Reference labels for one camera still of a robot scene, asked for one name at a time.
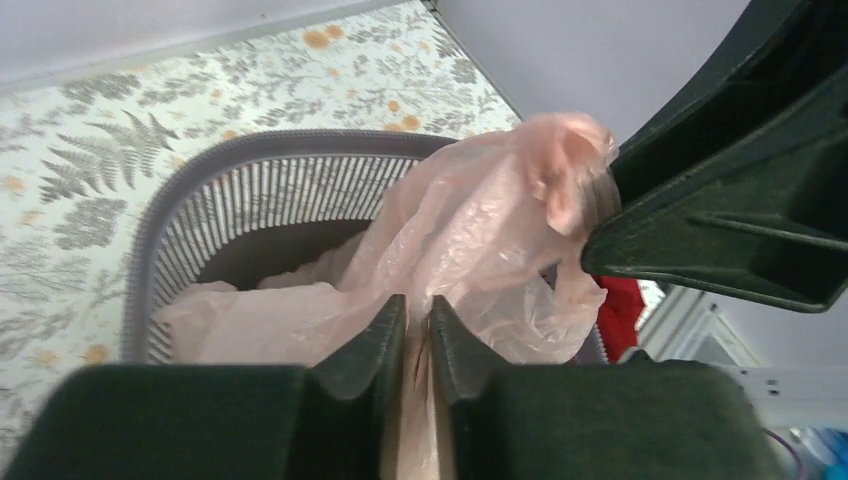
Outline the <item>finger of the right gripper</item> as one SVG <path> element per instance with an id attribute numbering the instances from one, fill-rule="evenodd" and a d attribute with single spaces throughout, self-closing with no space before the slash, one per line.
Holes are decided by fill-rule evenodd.
<path id="1" fill-rule="evenodd" d="M 613 162 L 584 269 L 803 313 L 847 286 L 847 5 L 752 1 Z"/>

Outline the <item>grey plastic trash bin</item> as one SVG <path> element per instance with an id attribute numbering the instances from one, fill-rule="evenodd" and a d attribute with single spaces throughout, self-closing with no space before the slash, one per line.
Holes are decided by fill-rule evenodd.
<path id="1" fill-rule="evenodd" d="M 450 144 L 369 130 L 250 134 L 189 161 L 153 197 L 133 244 L 121 357 L 168 364 L 156 313 L 190 285 L 241 289 L 290 271 L 364 231 L 384 191 Z"/>

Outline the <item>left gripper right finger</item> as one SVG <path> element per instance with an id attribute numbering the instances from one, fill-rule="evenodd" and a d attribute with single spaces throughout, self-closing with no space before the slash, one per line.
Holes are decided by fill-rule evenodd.
<path id="1" fill-rule="evenodd" d="M 490 381 L 508 362 L 472 334 L 441 295 L 433 298 L 429 337 L 439 473 L 494 479 L 503 465 L 503 428 Z"/>

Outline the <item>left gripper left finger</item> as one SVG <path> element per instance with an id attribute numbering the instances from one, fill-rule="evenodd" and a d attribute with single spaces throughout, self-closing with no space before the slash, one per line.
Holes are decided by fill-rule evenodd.
<path id="1" fill-rule="evenodd" d="M 395 294 L 367 327 L 308 370 L 287 479 L 394 479 L 406 336 Z"/>

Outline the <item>red cloth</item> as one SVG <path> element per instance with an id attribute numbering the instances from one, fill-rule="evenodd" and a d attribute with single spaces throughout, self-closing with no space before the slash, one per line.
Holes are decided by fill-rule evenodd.
<path id="1" fill-rule="evenodd" d="M 592 276 L 606 292 L 593 329 L 569 365 L 616 364 L 629 350 L 638 348 L 637 321 L 645 302 L 635 279 Z"/>

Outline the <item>pink plastic trash bag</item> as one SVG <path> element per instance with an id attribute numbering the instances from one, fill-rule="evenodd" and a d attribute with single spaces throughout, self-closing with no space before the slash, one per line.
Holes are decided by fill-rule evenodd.
<path id="1" fill-rule="evenodd" d="M 578 113 L 461 140 L 391 186 L 368 229 L 341 247 L 254 290 L 192 285 L 156 322 L 180 363 L 314 367 L 403 295 L 399 416 L 378 444 L 378 473 L 434 479 L 433 300 L 444 297 L 510 362 L 571 360 L 607 297 L 580 254 L 619 209 L 608 169 L 616 152 L 610 131 Z"/>

